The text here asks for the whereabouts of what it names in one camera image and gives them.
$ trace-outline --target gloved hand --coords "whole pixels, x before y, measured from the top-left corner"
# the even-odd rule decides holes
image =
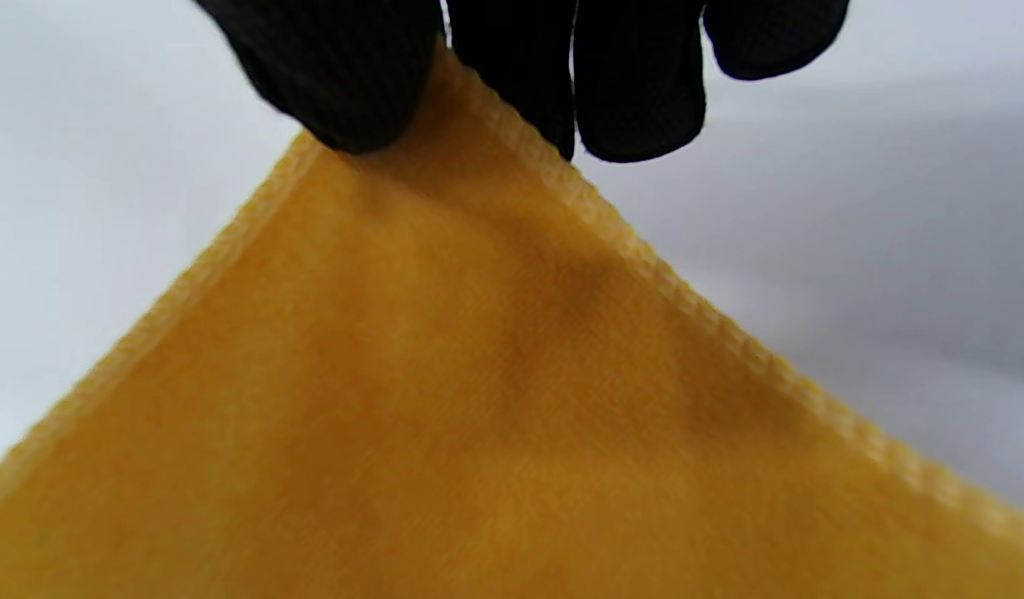
[[[197,0],[256,90],[353,154],[408,129],[427,84],[438,0]],[[848,0],[449,0],[452,46],[568,160],[574,125],[611,162],[663,156],[705,119],[700,19],[736,79],[827,49]],[[573,42],[573,85],[569,54]]]

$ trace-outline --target white background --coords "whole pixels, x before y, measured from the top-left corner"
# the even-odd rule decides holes
[[[710,72],[706,132],[577,160],[690,283],[1024,508],[1024,0],[853,0],[812,68]],[[187,0],[0,0],[0,456],[295,125]]]

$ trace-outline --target stitched hem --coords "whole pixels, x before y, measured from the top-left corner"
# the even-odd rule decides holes
[[[476,73],[464,68],[455,54],[441,49],[435,57],[435,76],[450,92],[459,92],[481,121],[534,171],[553,192],[599,239],[611,244],[638,275],[655,289],[687,317],[717,337],[755,376],[777,376],[782,396],[811,413],[820,424],[838,433],[851,446],[867,456],[887,473],[901,478],[908,488],[937,501],[941,507],[965,515],[995,538],[1011,543],[1024,553],[1024,514],[1008,508],[990,494],[962,481],[947,468],[918,456],[906,444],[882,432],[865,418],[853,413],[843,402],[828,395],[812,380],[805,378],[782,357],[741,331],[732,318],[720,313],[713,304],[697,295],[674,268],[663,261],[651,246],[642,242],[617,210],[603,200],[596,187],[587,182],[578,168],[562,160],[538,130],[523,122],[518,113],[505,104],[495,91],[485,87]],[[62,401],[54,405],[25,439],[9,451],[0,463],[0,503],[17,488],[45,455],[55,450],[56,440],[74,430],[79,419],[90,414],[102,399],[135,369],[188,311],[238,261],[242,252],[256,239],[272,215],[281,209],[299,177],[307,173],[321,153],[321,141],[301,134],[288,148],[252,200],[239,211],[234,220],[216,237],[185,272],[182,272],[151,310],[135,324],[109,355],[76,384]]]
[[[614,206],[604,200],[577,167],[561,159],[545,143],[541,133],[501,101],[476,73],[461,65],[452,52],[439,52],[436,75],[450,91],[458,91],[474,111],[515,153],[519,160],[543,178],[558,200],[568,206],[589,228],[610,244],[633,266],[638,275],[655,285],[657,291],[714,337],[720,338],[734,356],[748,365],[754,376],[777,376],[782,397],[811,413],[838,433],[855,451],[867,456],[887,473],[903,480],[911,491],[923,494],[943,508],[965,515],[977,526],[1024,551],[1024,514],[1008,507],[991,494],[968,484],[948,468],[923,459],[906,443],[882,432],[872,422],[854,413],[811,379],[805,378],[784,357],[775,355],[744,333],[733,318],[716,309],[693,291],[675,269],[642,242],[623,220]]]
[[[182,315],[238,262],[291,197],[301,175],[310,170],[323,149],[310,136],[296,137],[271,174],[208,249],[181,272],[108,355],[6,453],[0,463],[0,503],[28,480],[33,467],[55,451],[56,441],[67,437],[79,420],[112,396],[113,390],[161,343]]]

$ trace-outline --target microfiber cloth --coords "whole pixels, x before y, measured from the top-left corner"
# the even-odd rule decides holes
[[[1024,597],[1024,516],[737,329],[442,50],[0,466],[0,599]]]

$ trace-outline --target glove finger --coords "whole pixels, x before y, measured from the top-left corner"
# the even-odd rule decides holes
[[[449,19],[459,59],[569,160],[574,0],[449,0]]]
[[[649,160],[693,140],[705,122],[701,1],[581,0],[574,102],[589,153]]]
[[[412,124],[441,28],[438,0],[198,0],[253,87],[323,143],[362,154]]]
[[[848,0],[713,0],[703,20],[722,71],[752,81],[811,63],[834,44],[847,11]]]

